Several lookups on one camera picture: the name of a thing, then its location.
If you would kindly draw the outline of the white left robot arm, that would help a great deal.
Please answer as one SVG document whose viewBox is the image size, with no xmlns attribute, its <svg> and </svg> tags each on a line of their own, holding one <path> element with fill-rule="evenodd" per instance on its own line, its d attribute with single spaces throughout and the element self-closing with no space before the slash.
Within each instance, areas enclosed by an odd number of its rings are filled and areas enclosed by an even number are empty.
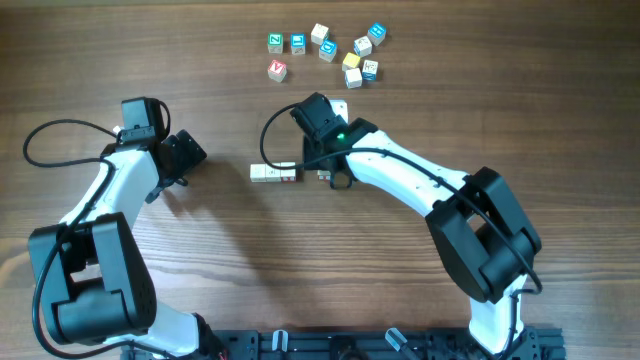
<svg viewBox="0 0 640 360">
<path fill-rule="evenodd" d="M 158 301 L 132 235 L 144 204 L 206 154 L 185 130 L 171 134 L 167 105 L 139 97 L 122 103 L 124 126 L 95 157 L 98 176 L 59 223 L 32 232 L 36 281 L 32 326 L 51 355 L 81 344 L 82 358 L 120 348 L 125 359 L 222 359 L 227 350 L 198 314 Z"/>
</svg>

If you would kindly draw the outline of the green F wooden block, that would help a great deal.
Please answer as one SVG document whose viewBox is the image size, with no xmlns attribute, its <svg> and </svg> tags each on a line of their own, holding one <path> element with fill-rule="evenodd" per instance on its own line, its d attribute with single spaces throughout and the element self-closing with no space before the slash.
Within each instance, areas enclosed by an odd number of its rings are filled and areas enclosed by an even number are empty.
<svg viewBox="0 0 640 360">
<path fill-rule="evenodd" d="M 266 165 L 265 164 L 251 164 L 250 165 L 250 180 L 252 182 L 265 182 L 266 181 Z"/>
</svg>

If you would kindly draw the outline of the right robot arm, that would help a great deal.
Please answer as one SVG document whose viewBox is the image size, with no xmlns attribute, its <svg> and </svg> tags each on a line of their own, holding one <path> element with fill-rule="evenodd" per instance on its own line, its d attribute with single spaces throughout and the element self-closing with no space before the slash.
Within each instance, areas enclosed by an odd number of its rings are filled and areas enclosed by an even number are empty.
<svg viewBox="0 0 640 360">
<path fill-rule="evenodd" d="M 375 186 L 424 218 L 444 269 L 470 298 L 472 338 L 491 355 L 511 355 L 524 328 L 525 283 L 542 290 L 533 269 L 541 240 L 504 178 L 430 162 L 371 122 L 346 122 L 319 93 L 290 115 L 305 136 L 305 165 Z"/>
</svg>

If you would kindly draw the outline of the red I block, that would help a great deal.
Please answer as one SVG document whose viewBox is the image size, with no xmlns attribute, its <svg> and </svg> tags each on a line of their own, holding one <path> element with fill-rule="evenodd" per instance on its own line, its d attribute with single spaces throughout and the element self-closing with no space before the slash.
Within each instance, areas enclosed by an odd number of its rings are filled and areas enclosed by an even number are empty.
<svg viewBox="0 0 640 360">
<path fill-rule="evenodd" d="M 331 173 L 326 170 L 319 170 L 317 172 L 317 175 L 318 175 L 318 179 L 323 181 L 329 181 L 331 178 Z"/>
<path fill-rule="evenodd" d="M 295 166 L 295 162 L 281 162 L 280 166 L 282 169 L 280 170 L 281 181 L 282 182 L 295 182 L 296 181 L 296 170 L 293 169 Z"/>
</svg>

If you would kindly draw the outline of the green N wooden block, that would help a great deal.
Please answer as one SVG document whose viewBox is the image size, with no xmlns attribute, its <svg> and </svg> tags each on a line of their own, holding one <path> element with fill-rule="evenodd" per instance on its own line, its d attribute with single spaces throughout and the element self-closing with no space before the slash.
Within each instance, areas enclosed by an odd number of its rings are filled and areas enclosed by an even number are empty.
<svg viewBox="0 0 640 360">
<path fill-rule="evenodd" d="M 265 165 L 265 180 L 267 182 L 281 182 L 281 171 L 268 164 Z"/>
</svg>

